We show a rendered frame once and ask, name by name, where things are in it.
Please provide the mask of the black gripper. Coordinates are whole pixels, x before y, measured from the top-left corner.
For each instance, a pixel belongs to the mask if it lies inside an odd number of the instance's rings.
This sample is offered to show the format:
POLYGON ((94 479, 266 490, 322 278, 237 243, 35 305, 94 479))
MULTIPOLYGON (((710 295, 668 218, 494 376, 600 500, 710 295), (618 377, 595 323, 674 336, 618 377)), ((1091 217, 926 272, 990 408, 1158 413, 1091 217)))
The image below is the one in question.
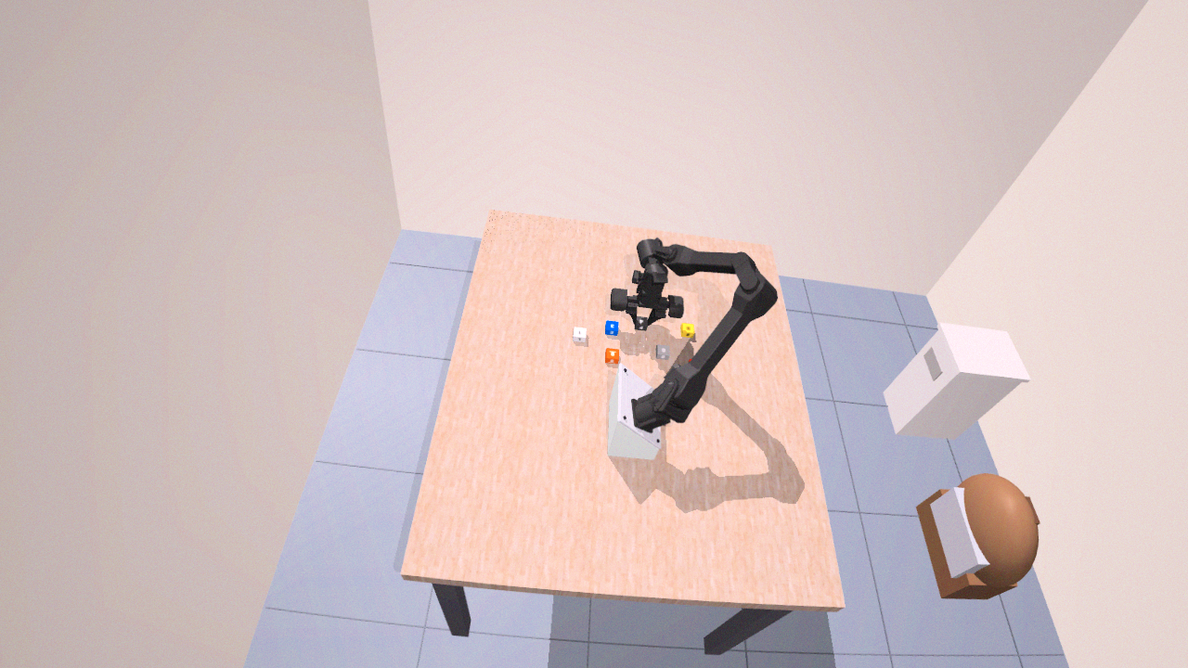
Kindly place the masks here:
POLYGON ((669 308, 670 317, 682 319, 685 310, 683 297, 676 295, 662 297, 663 290, 650 291, 640 284, 638 295, 627 296, 627 290, 613 288, 609 308, 612 310, 626 310, 628 316, 632 317, 633 323, 637 322, 638 307, 651 308, 647 326, 655 323, 657 320, 666 319, 666 308, 669 308))

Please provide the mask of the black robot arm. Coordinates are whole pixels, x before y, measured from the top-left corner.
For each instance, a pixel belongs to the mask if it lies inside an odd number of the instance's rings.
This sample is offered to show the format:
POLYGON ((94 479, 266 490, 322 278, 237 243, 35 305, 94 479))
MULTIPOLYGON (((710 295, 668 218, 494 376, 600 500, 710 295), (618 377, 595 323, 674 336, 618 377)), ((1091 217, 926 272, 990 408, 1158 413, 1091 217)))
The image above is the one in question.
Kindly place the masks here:
POLYGON ((674 364, 665 376, 665 383, 652 393, 631 399, 636 428, 653 431, 671 421, 685 422, 691 408, 699 405, 707 378, 716 368, 718 361, 751 321, 775 307, 778 296, 767 278, 756 267, 756 261, 745 252, 696 252, 678 244, 665 246, 659 238, 643 239, 637 245, 637 251, 642 269, 645 270, 633 272, 632 283, 638 284, 636 294, 639 294, 640 284, 650 291, 663 290, 665 283, 669 283, 669 269, 680 277, 695 272, 737 275, 740 282, 729 311, 718 322, 716 329, 712 330, 697 354, 683 366, 674 364))

